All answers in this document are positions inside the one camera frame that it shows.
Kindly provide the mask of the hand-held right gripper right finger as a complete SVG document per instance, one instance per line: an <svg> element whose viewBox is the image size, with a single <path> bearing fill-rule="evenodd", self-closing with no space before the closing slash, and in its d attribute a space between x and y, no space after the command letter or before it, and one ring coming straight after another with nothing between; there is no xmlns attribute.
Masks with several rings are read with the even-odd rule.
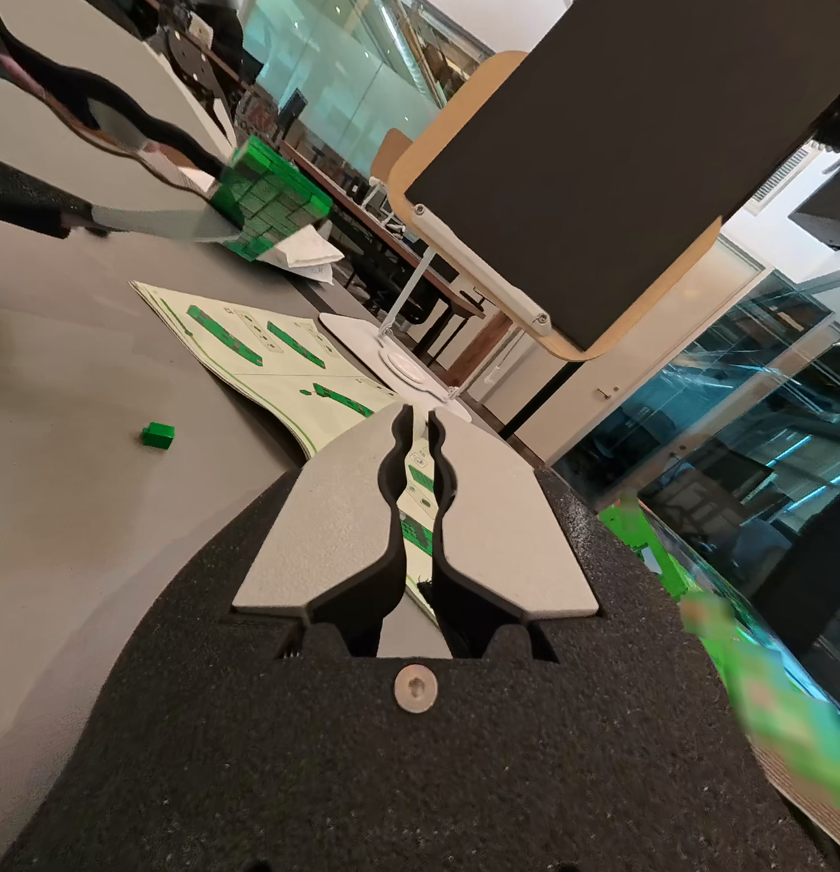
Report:
<svg viewBox="0 0 840 872"><path fill-rule="evenodd" d="M533 467L440 407L427 419L437 515L427 599L455 659L480 659L507 625L556 660L541 624L598 616L599 602Z"/></svg>

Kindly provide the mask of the building instruction booklet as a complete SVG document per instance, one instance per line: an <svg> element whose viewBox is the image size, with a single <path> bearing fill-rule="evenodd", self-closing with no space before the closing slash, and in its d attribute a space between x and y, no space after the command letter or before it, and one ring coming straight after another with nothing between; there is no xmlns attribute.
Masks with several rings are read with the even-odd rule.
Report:
<svg viewBox="0 0 840 872"><path fill-rule="evenodd" d="M131 285L199 363L270 412L294 436L305 463L374 412L395 403L408 404L354 367L311 318L144 282ZM414 443L405 460L406 488L409 459L421 445L421 422L421 414L414 409Z"/></svg>

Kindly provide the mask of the green brick assembly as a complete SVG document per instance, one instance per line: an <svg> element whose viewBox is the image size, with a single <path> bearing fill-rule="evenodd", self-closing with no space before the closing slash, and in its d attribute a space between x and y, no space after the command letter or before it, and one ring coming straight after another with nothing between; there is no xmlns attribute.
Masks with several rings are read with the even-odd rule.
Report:
<svg viewBox="0 0 840 872"><path fill-rule="evenodd" d="M224 246L251 263L289 236L327 219L333 200L251 135L231 156L209 204L239 229Z"/></svg>

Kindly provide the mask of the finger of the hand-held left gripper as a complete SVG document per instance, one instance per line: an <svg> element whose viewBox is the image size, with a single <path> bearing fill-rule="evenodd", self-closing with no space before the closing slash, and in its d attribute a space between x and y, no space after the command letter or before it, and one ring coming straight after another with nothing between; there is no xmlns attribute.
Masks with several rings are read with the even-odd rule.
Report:
<svg viewBox="0 0 840 872"><path fill-rule="evenodd" d="M205 243L239 235L201 193L160 178L139 157L94 144L3 79L0 164L86 203L94 222L109 230Z"/></svg>
<svg viewBox="0 0 840 872"><path fill-rule="evenodd" d="M71 73L83 95L199 170L221 172L230 158L227 136L164 58L96 6L0 2L0 37L33 61L34 73Z"/></svg>

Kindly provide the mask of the black panel with wooden rim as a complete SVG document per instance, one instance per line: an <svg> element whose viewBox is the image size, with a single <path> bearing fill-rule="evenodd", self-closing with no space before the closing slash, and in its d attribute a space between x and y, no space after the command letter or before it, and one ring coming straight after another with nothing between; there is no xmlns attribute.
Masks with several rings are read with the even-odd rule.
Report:
<svg viewBox="0 0 840 872"><path fill-rule="evenodd" d="M398 158L395 212L567 362L623 336L840 97L840 1L574 2Z"/></svg>

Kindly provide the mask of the green cardboard toy box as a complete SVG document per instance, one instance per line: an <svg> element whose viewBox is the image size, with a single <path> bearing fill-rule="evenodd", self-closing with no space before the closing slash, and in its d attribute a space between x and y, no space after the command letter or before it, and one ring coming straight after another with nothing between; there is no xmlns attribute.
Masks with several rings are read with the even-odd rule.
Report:
<svg viewBox="0 0 840 872"><path fill-rule="evenodd" d="M805 692L779 649L752 641L731 605L692 588L679 600L683 626L716 666L753 747L780 763L797 793L840 812L840 710Z"/></svg>

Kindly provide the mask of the white plastic bag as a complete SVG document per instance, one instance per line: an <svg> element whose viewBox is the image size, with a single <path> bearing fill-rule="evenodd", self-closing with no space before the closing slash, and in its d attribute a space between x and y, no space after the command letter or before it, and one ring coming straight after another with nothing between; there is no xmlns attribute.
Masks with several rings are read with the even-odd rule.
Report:
<svg viewBox="0 0 840 872"><path fill-rule="evenodd" d="M470 412L448 389L380 325L362 319L321 313L318 321L340 344L390 390L421 412L424 419L442 407L461 420L471 422Z"/></svg>

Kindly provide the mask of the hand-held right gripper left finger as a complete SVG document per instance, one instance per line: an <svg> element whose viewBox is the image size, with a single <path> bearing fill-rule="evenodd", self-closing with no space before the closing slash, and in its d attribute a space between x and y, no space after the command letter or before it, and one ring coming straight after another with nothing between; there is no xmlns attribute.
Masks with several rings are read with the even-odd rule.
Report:
<svg viewBox="0 0 840 872"><path fill-rule="evenodd" d="M241 615L332 624L353 656L378 654L402 601L407 554L397 505L414 409L394 403L305 463L232 600Z"/></svg>

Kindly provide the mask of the grey desk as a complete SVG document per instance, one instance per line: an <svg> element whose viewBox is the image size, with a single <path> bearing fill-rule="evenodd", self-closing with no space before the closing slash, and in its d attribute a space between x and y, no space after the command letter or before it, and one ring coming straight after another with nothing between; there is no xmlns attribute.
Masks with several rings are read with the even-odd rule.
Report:
<svg viewBox="0 0 840 872"><path fill-rule="evenodd" d="M0 224L0 870L81 870L17 842L120 651L172 577L223 583L273 508L275 422L203 372L125 282L186 266L149 237L68 243ZM151 421L175 428L144 446Z"/></svg>

